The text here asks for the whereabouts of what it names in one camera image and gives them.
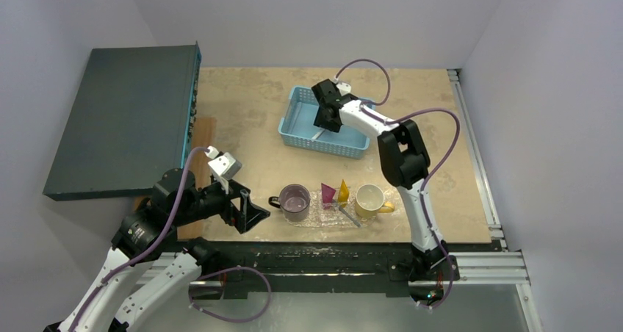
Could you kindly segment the grey toothbrush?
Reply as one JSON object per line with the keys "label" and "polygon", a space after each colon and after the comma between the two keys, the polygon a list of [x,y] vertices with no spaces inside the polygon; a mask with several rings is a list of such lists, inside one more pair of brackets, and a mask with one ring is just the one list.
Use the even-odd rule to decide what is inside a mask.
{"label": "grey toothbrush", "polygon": [[343,207],[340,203],[337,203],[337,202],[334,202],[334,205],[336,209],[340,211],[344,216],[346,216],[346,218],[348,218],[357,228],[361,228],[361,223],[353,215],[347,212],[345,207]]}

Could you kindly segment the pink toothpaste tube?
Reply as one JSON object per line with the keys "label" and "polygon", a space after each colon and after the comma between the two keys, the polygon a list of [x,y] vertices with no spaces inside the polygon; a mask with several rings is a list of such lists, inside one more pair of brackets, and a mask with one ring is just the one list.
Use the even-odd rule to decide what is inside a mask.
{"label": "pink toothpaste tube", "polygon": [[321,184],[321,201],[324,210],[330,209],[334,203],[334,197],[336,194],[336,188],[327,184]]}

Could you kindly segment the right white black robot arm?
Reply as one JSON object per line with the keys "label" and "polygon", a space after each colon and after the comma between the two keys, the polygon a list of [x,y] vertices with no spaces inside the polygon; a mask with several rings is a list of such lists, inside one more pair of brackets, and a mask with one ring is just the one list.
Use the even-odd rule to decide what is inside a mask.
{"label": "right white black robot arm", "polygon": [[418,125],[411,119],[393,120],[367,107],[329,79],[311,87],[319,108],[314,125],[338,132],[348,126],[375,138],[386,181],[396,187],[411,230],[412,270],[421,278],[440,271],[447,244],[431,210],[427,187],[433,171]]}

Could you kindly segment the yellow toothpaste tube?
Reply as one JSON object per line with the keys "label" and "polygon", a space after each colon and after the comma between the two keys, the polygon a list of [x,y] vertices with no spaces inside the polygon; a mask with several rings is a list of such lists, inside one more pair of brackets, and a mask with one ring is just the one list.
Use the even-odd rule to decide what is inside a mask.
{"label": "yellow toothpaste tube", "polygon": [[350,190],[344,179],[342,179],[339,191],[337,193],[336,202],[341,208],[345,208],[350,197]]}

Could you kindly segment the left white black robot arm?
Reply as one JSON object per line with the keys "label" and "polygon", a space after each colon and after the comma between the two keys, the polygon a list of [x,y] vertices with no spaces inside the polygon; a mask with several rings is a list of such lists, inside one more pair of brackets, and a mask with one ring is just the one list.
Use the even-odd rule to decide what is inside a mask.
{"label": "left white black robot arm", "polygon": [[225,258],[203,237],[187,240],[172,263],[141,288],[135,287],[173,243],[177,228],[218,216],[239,233],[250,231],[270,212],[252,203],[251,191],[236,181],[197,189],[187,169],[173,168],[155,183],[151,197],[127,215],[112,238],[105,262],[79,305],[46,331],[136,331],[176,290],[195,280],[226,284],[242,265]]}

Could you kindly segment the clear textured oval tray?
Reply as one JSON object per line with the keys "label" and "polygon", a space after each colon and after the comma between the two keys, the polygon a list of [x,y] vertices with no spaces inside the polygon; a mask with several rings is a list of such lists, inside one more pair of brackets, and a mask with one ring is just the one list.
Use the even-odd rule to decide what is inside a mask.
{"label": "clear textured oval tray", "polygon": [[[300,222],[288,221],[285,218],[290,225],[300,228],[357,228],[346,216],[336,209],[334,204],[330,209],[323,209],[321,190],[311,191],[310,196],[311,202],[308,217]],[[361,223],[361,228],[370,226],[377,220],[376,217],[368,219],[359,217],[355,213],[354,203],[355,198],[351,195],[345,209]]]}

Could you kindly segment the purple translucent mug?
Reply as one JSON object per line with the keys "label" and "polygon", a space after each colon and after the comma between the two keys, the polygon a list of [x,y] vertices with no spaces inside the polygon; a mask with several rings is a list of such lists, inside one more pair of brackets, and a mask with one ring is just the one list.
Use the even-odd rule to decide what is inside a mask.
{"label": "purple translucent mug", "polygon": [[268,203],[282,211],[288,221],[300,222],[309,215],[311,196],[309,191],[300,184],[286,185],[279,196],[271,196]]}

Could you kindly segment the light blue perforated basket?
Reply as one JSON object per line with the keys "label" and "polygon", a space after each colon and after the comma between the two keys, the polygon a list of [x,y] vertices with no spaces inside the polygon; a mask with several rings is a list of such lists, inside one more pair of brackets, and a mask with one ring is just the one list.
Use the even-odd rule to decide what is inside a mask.
{"label": "light blue perforated basket", "polygon": [[348,126],[332,132],[314,125],[318,103],[309,87],[295,86],[289,94],[289,104],[280,120],[278,133],[285,145],[360,159],[370,146],[369,137]]}

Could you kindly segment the yellow mug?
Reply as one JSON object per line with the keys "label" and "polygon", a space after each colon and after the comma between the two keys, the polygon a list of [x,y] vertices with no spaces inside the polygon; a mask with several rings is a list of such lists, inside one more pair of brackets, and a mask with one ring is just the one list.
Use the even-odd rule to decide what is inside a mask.
{"label": "yellow mug", "polygon": [[364,184],[356,191],[354,209],[359,217],[368,219],[378,214],[392,213],[395,205],[386,200],[380,187]]}

